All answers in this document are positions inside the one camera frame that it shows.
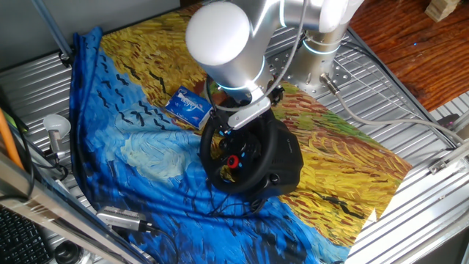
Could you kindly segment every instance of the black keyboard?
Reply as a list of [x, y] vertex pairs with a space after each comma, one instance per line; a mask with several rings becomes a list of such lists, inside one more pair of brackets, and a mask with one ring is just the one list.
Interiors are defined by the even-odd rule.
[[0, 205], [0, 263], [44, 264], [51, 260], [51, 250], [36, 225]]

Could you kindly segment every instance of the wooden table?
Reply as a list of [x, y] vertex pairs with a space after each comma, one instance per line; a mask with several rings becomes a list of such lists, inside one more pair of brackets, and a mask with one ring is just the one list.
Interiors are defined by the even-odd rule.
[[469, 3], [439, 23], [424, 13], [429, 3], [365, 0], [351, 27], [431, 111], [469, 91]]

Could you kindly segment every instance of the blue box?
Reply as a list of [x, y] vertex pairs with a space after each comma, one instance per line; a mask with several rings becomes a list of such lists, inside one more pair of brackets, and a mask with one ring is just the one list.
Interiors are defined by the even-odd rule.
[[186, 121], [197, 129], [204, 127], [210, 116], [212, 105], [191, 92], [185, 87], [180, 87], [173, 97], [166, 103], [166, 110]]

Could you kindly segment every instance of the wooden block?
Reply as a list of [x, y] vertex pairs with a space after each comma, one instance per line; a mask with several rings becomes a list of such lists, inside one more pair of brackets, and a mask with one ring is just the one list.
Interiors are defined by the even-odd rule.
[[453, 0], [432, 0], [430, 5], [426, 8], [425, 13], [435, 22], [440, 22], [451, 14], [457, 6], [457, 3], [449, 3]]
[[447, 12], [448, 10], [450, 10], [451, 12], [454, 11], [454, 9], [456, 9], [456, 6], [457, 6], [457, 3], [450, 3], [450, 2], [447, 2], [445, 0], [433, 0], [430, 5], [436, 7], [438, 10], [440, 10], [441, 12]]

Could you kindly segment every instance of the red button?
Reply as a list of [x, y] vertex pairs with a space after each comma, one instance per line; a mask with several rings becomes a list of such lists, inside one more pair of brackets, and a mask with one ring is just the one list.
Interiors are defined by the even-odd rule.
[[226, 162], [226, 165], [228, 165], [230, 169], [236, 169], [239, 164], [240, 159], [236, 155], [229, 156], [228, 161]]

